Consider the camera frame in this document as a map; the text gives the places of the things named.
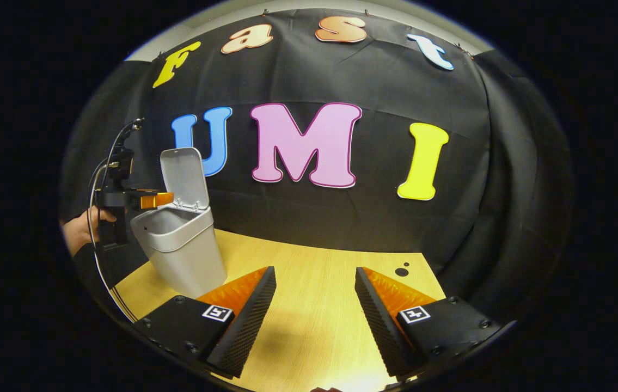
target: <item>yellow letter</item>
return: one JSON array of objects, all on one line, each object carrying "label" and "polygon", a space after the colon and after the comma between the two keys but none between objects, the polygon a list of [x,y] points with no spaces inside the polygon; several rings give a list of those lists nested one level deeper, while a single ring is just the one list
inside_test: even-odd
[{"label": "yellow letter", "polygon": [[432,182],[440,150],[449,141],[449,136],[440,127],[423,122],[411,124],[411,134],[415,137],[413,163],[408,179],[398,187],[397,193],[404,199],[429,200],[435,196]]},{"label": "yellow letter", "polygon": [[272,40],[270,36],[271,29],[272,26],[269,24],[257,24],[236,32],[229,37],[230,41],[222,47],[222,53],[229,54],[238,52],[246,47],[263,46]]},{"label": "yellow letter", "polygon": [[316,38],[324,42],[360,42],[366,38],[366,32],[360,27],[366,26],[358,17],[329,16],[319,22],[321,29],[316,30]]},{"label": "yellow letter", "polygon": [[186,46],[181,50],[171,53],[166,58],[166,64],[164,64],[163,69],[161,70],[161,74],[159,74],[159,78],[154,82],[153,89],[159,87],[160,85],[168,82],[174,77],[174,69],[177,69],[185,62],[187,59],[187,52],[192,52],[200,47],[200,41],[195,42],[192,45]]}]

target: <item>pink letter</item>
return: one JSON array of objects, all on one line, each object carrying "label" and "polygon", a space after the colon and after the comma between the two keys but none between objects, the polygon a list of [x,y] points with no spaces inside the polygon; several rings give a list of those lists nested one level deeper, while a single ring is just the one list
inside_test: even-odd
[{"label": "pink letter", "polygon": [[261,182],[277,182],[282,171],[277,169],[277,150],[292,181],[301,180],[311,157],[317,154],[316,169],[309,180],[319,186],[350,188],[354,175],[350,172],[350,147],[354,122],[362,116],[359,107],[348,103],[328,103],[319,109],[309,128],[301,134],[299,127],[281,103],[267,103],[251,110],[258,121],[258,167],[253,178]]}]

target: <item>wooden table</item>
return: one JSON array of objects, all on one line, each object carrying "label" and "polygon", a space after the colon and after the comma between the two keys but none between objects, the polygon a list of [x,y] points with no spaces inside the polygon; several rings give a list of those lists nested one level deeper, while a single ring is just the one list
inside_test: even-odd
[{"label": "wooden table", "polygon": [[[241,378],[223,379],[259,392],[383,390],[396,382],[381,361],[354,292],[354,272],[366,266],[435,299],[445,298],[420,253],[373,253],[310,248],[215,229],[227,282],[264,266],[276,269],[277,289]],[[407,276],[398,276],[405,268]],[[117,284],[135,317],[178,295],[147,262]]]}]

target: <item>person's hand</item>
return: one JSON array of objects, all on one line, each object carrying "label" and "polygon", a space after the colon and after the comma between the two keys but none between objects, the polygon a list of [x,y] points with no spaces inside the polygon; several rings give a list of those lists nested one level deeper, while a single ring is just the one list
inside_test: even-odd
[{"label": "person's hand", "polygon": [[[62,225],[64,240],[67,243],[67,248],[72,257],[77,254],[77,251],[79,251],[82,246],[90,243],[88,213],[89,211],[84,211],[79,217]],[[100,218],[108,222],[115,222],[116,219],[106,210],[100,210]],[[96,230],[98,228],[98,208],[96,206],[90,208],[90,221],[91,228],[93,229],[93,240],[98,242],[100,238],[98,238],[98,231]]]}]

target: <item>black backdrop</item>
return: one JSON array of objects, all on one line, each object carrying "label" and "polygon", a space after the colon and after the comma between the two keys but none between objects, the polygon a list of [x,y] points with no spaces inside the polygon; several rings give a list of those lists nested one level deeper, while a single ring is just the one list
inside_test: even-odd
[{"label": "black backdrop", "polygon": [[[618,390],[618,3],[429,4],[540,84],[568,131],[579,208],[516,343],[422,390]],[[190,13],[175,0],[0,7],[0,388],[212,390],[95,306],[53,207],[59,146],[85,102],[128,52]]]},{"label": "black backdrop", "polygon": [[[368,37],[349,45],[320,42],[317,21],[332,15],[363,18]],[[272,25],[271,42],[219,52],[234,32],[261,23]],[[432,65],[409,33],[442,47],[455,69]],[[150,86],[163,66],[159,59],[121,64],[96,92],[65,152],[64,218],[84,211],[85,182],[122,124],[146,118],[127,141],[136,157],[130,186],[164,189],[158,156],[175,146],[173,119],[197,115],[195,146],[206,157],[209,125],[202,114],[230,106],[227,163],[207,177],[215,228],[320,248],[423,253],[447,295],[463,296],[504,322],[518,317],[511,313],[515,307],[545,284],[570,230],[570,152],[542,94],[499,52],[472,60],[454,44],[405,24],[307,9],[239,20],[182,42],[160,59],[197,41],[201,46],[174,78],[156,89]],[[249,112],[267,102],[285,104],[301,130],[323,104],[358,105],[363,116],[351,149],[356,185],[323,188],[306,175],[298,183],[254,181],[258,131]],[[429,201],[396,194],[411,165],[415,143],[408,129],[415,122],[450,136]],[[110,285],[146,261],[130,238],[127,249],[102,260]],[[78,265],[92,266],[82,261],[89,257],[80,253]],[[82,276],[100,285],[95,271]]]}]

